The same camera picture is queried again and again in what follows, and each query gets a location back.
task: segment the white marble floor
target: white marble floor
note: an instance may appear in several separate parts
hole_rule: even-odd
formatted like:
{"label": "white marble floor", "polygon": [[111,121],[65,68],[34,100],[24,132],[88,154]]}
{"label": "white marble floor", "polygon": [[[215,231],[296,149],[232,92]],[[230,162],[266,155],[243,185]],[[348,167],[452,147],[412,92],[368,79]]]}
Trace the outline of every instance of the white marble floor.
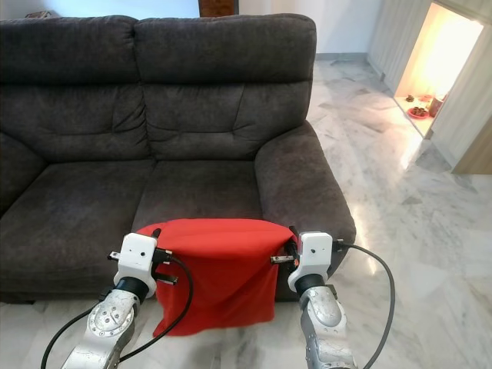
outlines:
{"label": "white marble floor", "polygon": [[[491,368],[492,177],[450,174],[361,62],[317,61],[308,119],[345,193],[358,244],[394,272],[394,326],[373,367]],[[365,364],[387,316],[386,274],[350,251],[331,282],[347,311],[354,355]],[[3,304],[0,366],[38,367],[50,337],[90,304]],[[129,349],[151,338],[160,316],[155,302],[144,305]],[[167,337],[120,367],[304,368],[299,317],[296,304],[277,304],[271,323]],[[82,325],[55,346],[49,367],[61,366]]]}

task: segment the white wall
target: white wall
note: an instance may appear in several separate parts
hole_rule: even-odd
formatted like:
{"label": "white wall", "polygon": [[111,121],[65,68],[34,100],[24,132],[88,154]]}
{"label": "white wall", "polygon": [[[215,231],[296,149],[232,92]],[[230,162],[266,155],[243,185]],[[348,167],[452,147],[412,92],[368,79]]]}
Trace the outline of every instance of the white wall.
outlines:
{"label": "white wall", "polygon": [[317,52],[367,52],[382,0],[239,0],[240,14],[298,13],[314,20]]}
{"label": "white wall", "polygon": [[41,10],[61,17],[128,15],[143,18],[196,18],[198,0],[0,0],[2,19],[24,18]]}

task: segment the black cable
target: black cable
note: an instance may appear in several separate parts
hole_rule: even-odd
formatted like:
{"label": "black cable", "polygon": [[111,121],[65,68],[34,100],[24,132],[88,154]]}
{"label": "black cable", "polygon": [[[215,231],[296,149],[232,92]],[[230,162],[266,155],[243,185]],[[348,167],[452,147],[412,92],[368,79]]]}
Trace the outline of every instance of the black cable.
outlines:
{"label": "black cable", "polygon": [[372,364],[374,364],[374,362],[379,357],[379,354],[383,350],[383,347],[386,344],[387,336],[390,333],[391,323],[393,322],[394,305],[396,301],[396,292],[394,288],[393,274],[391,273],[390,267],[387,266],[386,262],[383,259],[381,259],[379,256],[377,256],[374,252],[366,250],[365,248],[362,248],[361,246],[357,246],[356,244],[346,244],[343,241],[337,241],[337,243],[342,247],[355,248],[356,250],[362,251],[365,254],[368,254],[369,256],[379,261],[380,264],[383,266],[384,270],[386,271],[387,276],[390,280],[390,312],[387,316],[387,322],[386,322],[386,327],[384,327],[383,337],[381,338],[381,341],[379,342],[379,345],[377,346],[377,349],[372,355],[371,359],[369,359],[367,364],[365,364],[364,366],[364,369],[369,369],[370,367],[372,367]]}
{"label": "black cable", "polygon": [[67,329],[70,328],[71,325],[73,325],[75,322],[80,321],[83,317],[87,316],[91,311],[93,307],[90,307],[88,310],[84,311],[83,313],[77,315],[74,317],[71,321],[69,321],[67,324],[65,324],[61,329],[56,332],[56,334],[53,336],[52,340],[49,341],[48,346],[46,347],[45,354],[43,355],[43,360],[41,361],[41,369],[46,369],[46,364],[48,363],[48,356],[50,351],[53,348],[53,345],[55,344],[56,340],[60,338],[60,336],[65,332]]}
{"label": "black cable", "polygon": [[155,342],[159,341],[161,338],[163,338],[167,333],[171,331],[172,328],[176,327],[176,325],[185,317],[186,313],[188,313],[188,310],[191,305],[191,300],[193,300],[193,279],[191,278],[191,272],[188,269],[188,267],[178,258],[171,256],[170,257],[171,262],[176,263],[183,269],[183,271],[186,273],[186,278],[188,279],[188,284],[189,284],[189,289],[188,289],[188,299],[186,301],[186,305],[183,308],[183,311],[179,314],[179,316],[167,327],[162,333],[160,333],[157,337],[152,338],[149,342],[146,344],[140,346],[136,350],[133,350],[131,353],[126,354],[125,356],[121,357],[120,363],[122,361],[125,361],[129,359],[130,357],[134,357],[136,354],[142,352],[146,348],[149,348],[151,345],[153,345]]}

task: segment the red cloth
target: red cloth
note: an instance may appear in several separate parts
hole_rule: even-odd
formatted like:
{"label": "red cloth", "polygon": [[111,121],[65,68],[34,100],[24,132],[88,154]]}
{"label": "red cloth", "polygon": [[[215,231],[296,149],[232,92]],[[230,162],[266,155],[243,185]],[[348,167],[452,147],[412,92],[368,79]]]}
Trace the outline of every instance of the red cloth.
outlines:
{"label": "red cloth", "polygon": [[[138,233],[150,235],[156,228],[162,229],[158,248],[173,251],[190,268],[194,282],[190,310],[170,335],[274,318],[278,266],[271,265],[270,256],[293,237],[288,228],[251,219],[180,219]],[[186,275],[179,266],[163,264],[158,272],[179,281],[175,286],[158,282],[156,295],[165,315],[154,335],[181,313],[188,297]]]}

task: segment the sofa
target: sofa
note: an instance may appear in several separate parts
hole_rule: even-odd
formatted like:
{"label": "sofa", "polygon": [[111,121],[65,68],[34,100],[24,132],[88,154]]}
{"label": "sofa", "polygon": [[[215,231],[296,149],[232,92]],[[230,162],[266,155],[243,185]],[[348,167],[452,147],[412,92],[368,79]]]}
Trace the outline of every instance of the sofa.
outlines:
{"label": "sofa", "polygon": [[[309,18],[25,19],[2,21],[0,38],[3,301],[96,297],[124,235],[171,219],[354,240],[305,121]],[[295,298],[287,276],[280,301]]]}

